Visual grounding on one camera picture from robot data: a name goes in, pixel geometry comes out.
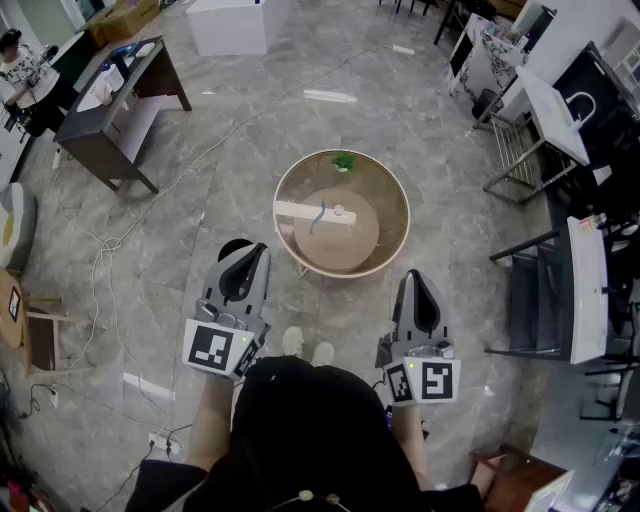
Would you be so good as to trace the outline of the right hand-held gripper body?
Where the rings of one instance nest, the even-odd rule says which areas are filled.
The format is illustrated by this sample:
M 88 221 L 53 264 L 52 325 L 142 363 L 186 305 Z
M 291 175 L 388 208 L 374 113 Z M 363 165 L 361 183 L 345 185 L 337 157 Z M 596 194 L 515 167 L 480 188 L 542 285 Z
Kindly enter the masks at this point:
M 446 338 L 381 342 L 381 368 L 394 406 L 432 405 L 458 398 L 461 361 Z

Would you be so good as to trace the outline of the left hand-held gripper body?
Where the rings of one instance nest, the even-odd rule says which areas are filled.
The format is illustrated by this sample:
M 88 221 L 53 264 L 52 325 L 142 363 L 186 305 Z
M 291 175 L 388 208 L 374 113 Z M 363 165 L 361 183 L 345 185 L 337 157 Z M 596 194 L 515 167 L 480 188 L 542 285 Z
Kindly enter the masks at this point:
M 270 326 L 259 316 L 196 301 L 195 317 L 184 329 L 182 362 L 198 371 L 240 381 L 259 350 Z

